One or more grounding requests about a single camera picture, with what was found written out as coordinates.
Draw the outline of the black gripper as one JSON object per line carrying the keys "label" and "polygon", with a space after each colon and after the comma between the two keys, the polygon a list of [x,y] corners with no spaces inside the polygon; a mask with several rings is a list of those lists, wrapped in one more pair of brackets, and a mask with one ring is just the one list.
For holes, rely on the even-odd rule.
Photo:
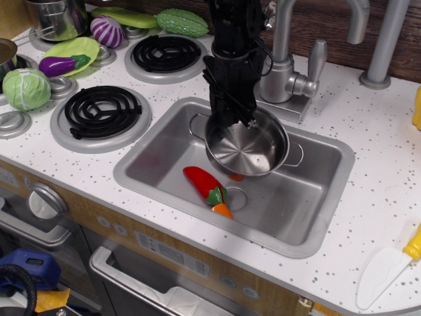
{"label": "black gripper", "polygon": [[262,75],[263,55],[250,54],[238,60],[206,56],[203,62],[203,77],[209,84],[211,111],[217,126],[241,122],[246,128],[253,127],[257,109],[254,87]]}

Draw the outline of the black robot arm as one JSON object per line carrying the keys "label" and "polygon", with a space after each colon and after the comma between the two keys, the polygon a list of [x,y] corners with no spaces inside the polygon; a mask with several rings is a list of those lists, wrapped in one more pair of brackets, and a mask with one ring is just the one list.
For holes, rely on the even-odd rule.
{"label": "black robot arm", "polygon": [[254,125],[254,86],[269,50],[260,38],[266,16],[260,1],[210,1],[214,26],[212,56],[205,57],[212,115],[220,128]]}

